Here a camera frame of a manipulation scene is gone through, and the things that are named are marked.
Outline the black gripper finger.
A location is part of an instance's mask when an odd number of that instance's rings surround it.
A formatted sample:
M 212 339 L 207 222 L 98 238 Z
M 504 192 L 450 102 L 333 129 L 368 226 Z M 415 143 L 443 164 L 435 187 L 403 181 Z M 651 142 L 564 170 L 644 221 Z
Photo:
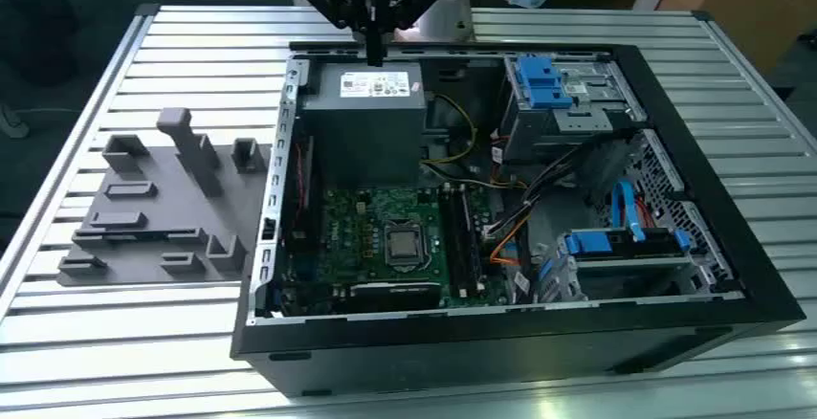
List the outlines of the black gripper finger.
M 387 34 L 407 30 L 437 0 L 375 0 L 375 65 L 387 54 Z
M 337 29 L 349 29 L 364 44 L 365 61 L 375 65 L 375 6 L 372 0 L 345 2 L 332 0 L 329 3 L 307 0 L 315 9 Z

